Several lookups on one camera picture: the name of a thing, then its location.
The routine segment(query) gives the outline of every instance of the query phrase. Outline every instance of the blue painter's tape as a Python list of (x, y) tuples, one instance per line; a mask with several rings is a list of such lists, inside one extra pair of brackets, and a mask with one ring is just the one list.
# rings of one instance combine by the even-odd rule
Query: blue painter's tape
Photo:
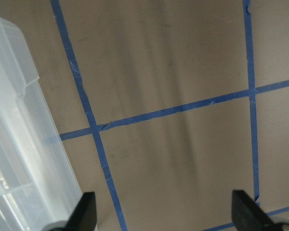
[(62, 141), (69, 140), (72, 138), (86, 136), (91, 134), (91, 128), (84, 128), (77, 131), (71, 131), (67, 133), (60, 134), (60, 138)]
[(255, 70), (254, 54), (252, 44), (251, 15), (249, 13), (250, 0), (243, 0), (245, 41), (247, 54), (247, 71), (249, 79), (250, 93), (250, 130), (251, 130), (251, 150), (253, 163), (253, 181), (254, 181), (254, 200), (259, 198), (259, 165), (258, 165), (258, 136), (257, 136), (257, 111), (256, 111), (256, 89), (255, 89)]
[[(274, 215), (285, 213), (285, 212), (289, 212), (289, 206), (285, 207), (285, 208), (274, 210), (272, 212), (268, 212), (266, 214), (268, 216), (274, 216)], [(230, 228), (230, 227), (233, 227), (233, 223), (227, 223), (227, 224), (224, 224), (224, 225), (219, 225), (219, 226), (216, 226), (216, 227), (213, 227), (213, 228), (209, 228), (209, 229), (206, 229), (206, 230), (203, 230), (203, 231), (219, 231), (219, 230), (224, 230), (224, 229), (227, 229), (227, 228)]]
[(274, 215), (285, 213), (285, 212), (289, 212), (289, 206), (285, 207), (285, 208), (274, 210), (272, 212), (268, 212), (267, 215), (268, 216), (274, 216)]
[(150, 113), (137, 115), (137, 116), (121, 119), (121, 120), (116, 120), (108, 124), (98, 125), (98, 128), (100, 131), (105, 131), (114, 127), (134, 124), (134, 123), (138, 123), (141, 121), (150, 120), (153, 118), (159, 118), (163, 116), (172, 115), (177, 112), (185, 112), (185, 111), (189, 111), (195, 108), (205, 107), (205, 106), (216, 104), (216, 103), (222, 103), (222, 102), (226, 102), (226, 101), (237, 99), (237, 98), (247, 97), (248, 95), (249, 95), (248, 90), (242, 90), (242, 91), (230, 93), (227, 95), (213, 97), (213, 98), (209, 98), (206, 100), (201, 100), (201, 101), (197, 101), (193, 103), (187, 103), (187, 104), (183, 104), (183, 105), (176, 106), (176, 107), (171, 107), (171, 108), (167, 108), (167, 109), (163, 109), (163, 110), (159, 110), (155, 112), (150, 112)]
[(256, 88), (256, 94), (289, 87), (289, 80)]
[[(258, 88), (256, 88), (255, 93), (261, 94), (261, 93), (265, 93), (265, 92), (269, 92), (269, 91), (273, 91), (273, 90), (277, 90), (277, 89), (282, 89), (282, 88), (286, 88), (286, 87), (289, 87), (289, 80), (278, 82), (278, 83), (273, 83), (273, 84), (262, 86), (262, 87), (258, 87)], [(235, 92), (235, 93), (228, 94), (228, 95), (222, 95), (222, 96), (210, 98), (210, 99), (207, 99), (207, 101), (214, 102), (214, 104), (215, 104), (217, 102), (222, 103), (222, 102), (225, 102), (225, 101), (228, 101), (231, 99), (238, 99), (238, 98), (242, 98), (242, 97), (246, 97), (246, 96), (249, 96), (248, 90), (239, 91), (239, 92)], [(171, 108), (167, 108), (167, 109), (163, 109), (163, 110), (159, 110), (159, 111), (155, 111), (155, 112), (146, 113), (143, 115), (137, 115), (137, 116), (121, 119), (121, 120), (116, 120), (116, 121), (113, 121), (113, 122), (108, 123), (108, 124), (98, 125), (98, 129), (99, 129), (99, 131), (105, 131), (105, 130), (115, 128), (118, 126), (134, 124), (134, 123), (141, 122), (143, 120), (150, 120), (153, 118), (171, 115), (169, 112), (173, 112), (173, 114), (174, 114), (177, 112), (184, 112), (184, 111), (193, 110), (193, 109), (196, 109), (196, 108), (199, 108), (202, 106), (211, 105), (211, 103), (204, 105), (201, 102), (203, 102), (203, 101), (197, 101), (197, 102), (193, 102), (193, 103), (180, 105), (177, 107), (171, 107)], [(91, 134), (91, 129), (90, 128), (84, 128), (81, 130), (61, 134), (60, 137), (62, 140), (68, 140), (68, 139), (76, 138), (79, 136), (85, 136), (85, 135), (89, 135), (89, 134)]]
[(254, 71), (254, 53), (253, 53), (254, 51), (252, 44), (251, 15), (249, 13), (249, 6), (250, 0), (243, 0), (249, 89), (255, 89), (255, 71)]
[(259, 163), (258, 163), (258, 132), (257, 132), (257, 110), (256, 96), (250, 95), (250, 130), (251, 130), (251, 152), (254, 183), (254, 200), (259, 198)]
[(90, 106), (89, 99), (82, 85), (82, 78), (81, 78), (80, 70), (79, 70), (78, 63), (77, 63), (77, 60), (73, 51), (71, 41), (68, 37), (68, 32), (67, 32), (67, 28), (66, 28), (66, 24), (64, 21), (64, 17), (63, 17), (63, 13), (60, 7), (59, 0), (51, 0), (51, 4), (52, 4), (55, 19), (56, 19), (56, 22), (60, 31), (63, 46), (66, 51), (67, 59), (69, 61), (69, 65), (70, 65), (70, 68), (74, 77), (74, 81), (75, 81), (75, 84), (79, 93), (82, 107), (85, 111), (86, 117), (90, 125), (90, 130), (95, 141), (101, 167), (102, 167), (102, 170), (103, 170), (106, 182), (107, 182), (107, 186), (108, 186), (108, 189), (109, 189), (109, 192), (110, 192), (110, 195), (111, 195), (111, 198), (112, 198), (112, 201), (113, 201), (116, 213), (117, 213), (121, 230), (127, 231), (127, 226), (126, 226), (125, 218), (123, 216), (122, 208), (119, 202), (117, 190), (116, 190), (114, 181), (111, 177), (111, 173), (108, 167), (108, 161), (106, 158), (102, 139), (101, 139), (101, 136), (100, 136), (100, 133), (99, 133), (99, 130), (98, 130), (91, 106)]

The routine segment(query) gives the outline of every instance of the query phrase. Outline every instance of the beige surface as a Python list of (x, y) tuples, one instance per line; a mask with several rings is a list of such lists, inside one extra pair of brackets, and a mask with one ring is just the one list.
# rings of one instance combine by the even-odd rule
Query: beige surface
[(289, 88), (257, 96), (260, 202), (289, 206)]
[(289, 0), (251, 0), (256, 86), (289, 79)]
[(229, 223), (231, 191), (253, 193), (248, 98), (101, 135), (131, 231)]
[(87, 128), (50, 1), (0, 0), (0, 17), (22, 30), (59, 133)]
[(236, 228), (235, 227), (230, 227), (228, 229), (224, 229), (223, 231), (236, 231)]
[(95, 191), (98, 230), (118, 231), (118, 218), (108, 192), (92, 135), (64, 141), (63, 145), (81, 190), (83, 192)]
[(248, 87), (240, 1), (61, 6), (99, 124)]

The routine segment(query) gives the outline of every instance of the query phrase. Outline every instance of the square panel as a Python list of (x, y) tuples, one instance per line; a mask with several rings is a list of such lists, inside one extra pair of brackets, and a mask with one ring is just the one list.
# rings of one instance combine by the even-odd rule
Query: square panel
[(289, 0), (251, 0), (256, 86), (289, 79)]
[(95, 192), (98, 230), (120, 230), (92, 135), (63, 141), (82, 192)]
[(61, 1), (99, 124), (248, 88), (241, 1)]
[(231, 192), (253, 193), (248, 98), (101, 133), (130, 230), (231, 222)]
[(87, 128), (50, 1), (0, 0), (0, 17), (23, 32), (59, 133)]
[(289, 206), (289, 87), (257, 96), (260, 205)]

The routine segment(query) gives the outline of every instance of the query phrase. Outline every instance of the plastic bin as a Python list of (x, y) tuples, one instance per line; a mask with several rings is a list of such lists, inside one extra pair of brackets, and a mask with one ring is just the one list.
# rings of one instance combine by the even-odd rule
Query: plastic bin
[(67, 220), (81, 197), (21, 31), (0, 19), (0, 231)]

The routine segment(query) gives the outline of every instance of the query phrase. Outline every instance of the blue tape line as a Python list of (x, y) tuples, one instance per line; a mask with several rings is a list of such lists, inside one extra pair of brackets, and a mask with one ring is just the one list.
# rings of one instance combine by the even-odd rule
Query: blue tape line
[(268, 216), (274, 216), (274, 215), (285, 213), (285, 212), (289, 212), (289, 206), (285, 207), (285, 208), (274, 210), (272, 212), (268, 212), (267, 215)]
[(256, 94), (261, 94), (261, 93), (265, 93), (268, 91), (277, 90), (277, 89), (286, 88), (286, 87), (289, 87), (289, 80), (258, 87), (256, 88)]
[[(281, 209), (277, 209), (277, 210), (268, 212), (266, 214), (268, 216), (274, 216), (274, 215), (285, 213), (285, 212), (289, 212), (289, 206), (285, 207), (285, 208), (281, 208)], [(224, 230), (224, 229), (227, 229), (227, 228), (230, 228), (230, 227), (233, 227), (233, 226), (234, 226), (233, 223), (227, 223), (227, 224), (219, 225), (219, 226), (216, 226), (216, 227), (213, 227), (213, 228), (209, 228), (209, 229), (206, 229), (206, 230), (203, 230), (203, 231), (219, 231), (219, 230)]]
[[(273, 83), (273, 84), (262, 86), (262, 87), (258, 87), (258, 88), (256, 88), (255, 93), (256, 94), (261, 94), (261, 93), (265, 93), (265, 92), (269, 92), (269, 91), (273, 91), (273, 90), (277, 90), (277, 89), (282, 89), (282, 88), (286, 88), (286, 87), (289, 87), (289, 80), (278, 82), (278, 83)], [(244, 93), (242, 93), (242, 94), (240, 92), (235, 92), (234, 94), (237, 94), (237, 98), (242, 98), (242, 97), (249, 96), (246, 91)], [(176, 112), (184, 112), (184, 111), (188, 111), (188, 110), (193, 110), (193, 109), (199, 108), (199, 107), (197, 107), (198, 103), (200, 103), (200, 101), (193, 102), (193, 103), (188, 103), (189, 105), (194, 104), (194, 107), (190, 106), (190, 109), (187, 109), (187, 110), (184, 110), (184, 106), (186, 106), (188, 104), (177, 106), (177, 107), (183, 107), (183, 108), (182, 109), (180, 109), (180, 108), (177, 109)], [(152, 118), (157, 118), (157, 117), (163, 117), (163, 116), (169, 115), (167, 113), (168, 110), (174, 110), (175, 111), (175, 108), (176, 107), (172, 107), (172, 108), (168, 108), (168, 109), (163, 109), (163, 110), (151, 112), (151, 113), (159, 114), (159, 116), (156, 116), (156, 117), (150, 116), (149, 114), (151, 114), (151, 113), (147, 113), (147, 114), (143, 114), (143, 115), (146, 115), (146, 116), (144, 116), (144, 118), (148, 118), (146, 120), (149, 120), (149, 119), (152, 119)], [(143, 120), (140, 120), (138, 117), (139, 117), (139, 115), (133, 116), (133, 117), (129, 117), (129, 118), (125, 118), (125, 119), (121, 119), (121, 120), (116, 120), (116, 121), (113, 121), (113, 122), (108, 123), (108, 124), (101, 124), (101, 125), (98, 125), (98, 128), (99, 128), (99, 131), (103, 131), (103, 130), (108, 130), (108, 129), (115, 128), (115, 127), (118, 127), (118, 126), (123, 126), (123, 125), (129, 125), (129, 124), (142, 122)], [(72, 131), (72, 132), (61, 134), (60, 137), (61, 137), (62, 140), (68, 140), (68, 139), (76, 138), (76, 137), (79, 137), (79, 136), (85, 136), (85, 135), (88, 135), (88, 134), (91, 134), (91, 129), (90, 128), (84, 128), (84, 129), (81, 129), (81, 130), (77, 130), (77, 131)]]
[(71, 67), (71, 71), (74, 77), (75, 84), (77, 86), (77, 90), (80, 96), (80, 100), (83, 106), (83, 109), (86, 113), (90, 129), (95, 141), (96, 149), (98, 152), (98, 156), (100, 159), (101, 167), (104, 173), (104, 177), (106, 179), (108, 189), (110, 191), (110, 195), (117, 213), (117, 217), (120, 223), (120, 227), (122, 231), (127, 231), (127, 226), (125, 223), (125, 219), (123, 216), (122, 208), (119, 202), (117, 190), (114, 184), (114, 181), (112, 179), (109, 167), (108, 167), (108, 162), (105, 154), (105, 150), (103, 147), (102, 139), (90, 106), (89, 99), (84, 91), (83, 85), (82, 85), (82, 78), (80, 74), (80, 70), (78, 67), (78, 63), (76, 61), (76, 57), (73, 51), (73, 47), (71, 44), (71, 41), (68, 37), (68, 32), (67, 32), (67, 27), (64, 21), (63, 13), (60, 7), (59, 0), (51, 0), (52, 8), (53, 8), (53, 13), (60, 31), (61, 39), (63, 42), (64, 49), (66, 51), (66, 56), (69, 62), (69, 65)]
[(197, 101), (193, 103), (187, 103), (187, 104), (183, 104), (183, 105), (176, 106), (176, 107), (171, 107), (171, 108), (167, 108), (167, 109), (163, 109), (163, 110), (159, 110), (155, 112), (150, 112), (150, 113), (146, 113), (142, 115), (137, 115), (137, 116), (133, 116), (133, 117), (125, 118), (125, 119), (116, 120), (108, 124), (98, 125), (98, 128), (100, 131), (105, 131), (114, 127), (134, 124), (134, 123), (138, 123), (141, 121), (150, 120), (153, 118), (159, 118), (163, 116), (172, 115), (177, 112), (185, 112), (185, 111), (189, 111), (195, 108), (205, 107), (205, 106), (216, 104), (216, 103), (222, 103), (222, 102), (226, 102), (226, 101), (237, 99), (237, 98), (247, 97), (248, 95), (249, 95), (248, 90), (242, 90), (242, 91), (230, 93), (227, 95), (213, 97), (213, 98), (209, 98), (206, 100), (201, 100), (201, 101)]
[(247, 71), (250, 93), (250, 130), (251, 130), (251, 150), (253, 164), (254, 200), (259, 198), (259, 164), (258, 164), (258, 136), (257, 136), (257, 111), (256, 111), (256, 90), (254, 54), (252, 44), (251, 15), (249, 13), (250, 0), (243, 0), (245, 41), (247, 54)]
[(60, 134), (60, 138), (62, 141), (69, 140), (72, 138), (76, 138), (79, 136), (86, 136), (92, 134), (91, 128), (84, 128), (77, 131), (71, 131), (67, 133)]

